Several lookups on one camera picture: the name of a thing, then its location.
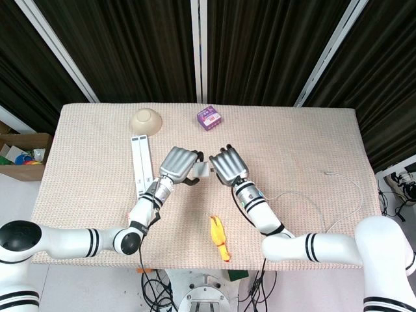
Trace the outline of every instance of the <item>purple cube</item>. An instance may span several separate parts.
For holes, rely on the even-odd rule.
[[[208,131],[221,122],[221,115],[219,115],[214,107],[209,105],[196,115],[196,119],[198,119],[201,126]]]

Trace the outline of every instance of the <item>yellow toy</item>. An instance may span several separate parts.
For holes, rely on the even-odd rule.
[[[211,217],[211,237],[220,250],[222,260],[228,262],[230,255],[226,246],[226,234],[224,233],[221,220],[217,216]]]

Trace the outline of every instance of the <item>black curtain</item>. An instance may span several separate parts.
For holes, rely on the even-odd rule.
[[[190,1],[35,2],[101,102],[196,101]]]
[[[293,106],[349,0],[210,0],[210,103]]]
[[[0,106],[53,134],[62,105],[86,98],[13,0],[0,1]]]
[[[305,105],[356,109],[375,172],[416,154],[416,1],[369,2]]]

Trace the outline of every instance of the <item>robotic hand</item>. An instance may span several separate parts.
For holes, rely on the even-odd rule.
[[[209,159],[221,183],[232,188],[233,198],[235,193],[251,223],[266,235],[262,250],[268,260],[362,266],[364,311],[416,311],[416,297],[407,279],[416,269],[415,253],[396,222],[384,216],[366,218],[357,225],[354,238],[338,233],[294,237],[248,180],[248,168],[235,149],[227,145],[227,149],[220,151]]]
[[[39,294],[27,283],[30,258],[46,251],[55,259],[94,257],[101,250],[135,253],[149,227],[160,219],[159,209],[173,191],[173,185],[196,184],[187,175],[203,153],[174,147],[159,173],[129,214],[129,227],[112,229],[55,229],[28,221],[13,221],[0,227],[0,310],[38,311]]]

